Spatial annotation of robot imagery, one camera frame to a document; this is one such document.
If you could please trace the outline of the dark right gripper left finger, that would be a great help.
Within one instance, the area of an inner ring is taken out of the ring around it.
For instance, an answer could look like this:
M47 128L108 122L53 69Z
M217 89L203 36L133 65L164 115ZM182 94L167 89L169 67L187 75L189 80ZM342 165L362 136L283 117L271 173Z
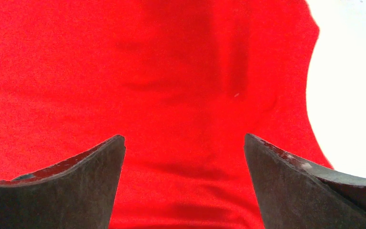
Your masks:
M113 136L13 180L0 180L0 229L106 229L125 156Z

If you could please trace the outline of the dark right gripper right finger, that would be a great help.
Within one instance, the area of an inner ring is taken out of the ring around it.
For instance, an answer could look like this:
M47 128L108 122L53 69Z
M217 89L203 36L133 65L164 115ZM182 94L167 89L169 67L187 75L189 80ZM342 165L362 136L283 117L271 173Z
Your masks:
M366 229L366 178L246 134L244 153L267 229Z

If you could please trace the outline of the red t-shirt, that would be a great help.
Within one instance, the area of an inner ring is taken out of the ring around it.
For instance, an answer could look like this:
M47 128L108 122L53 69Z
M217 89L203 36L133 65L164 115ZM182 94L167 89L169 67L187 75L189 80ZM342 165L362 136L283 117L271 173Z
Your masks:
M120 134L112 229L261 229L244 136L329 166L303 0L0 0L0 180Z

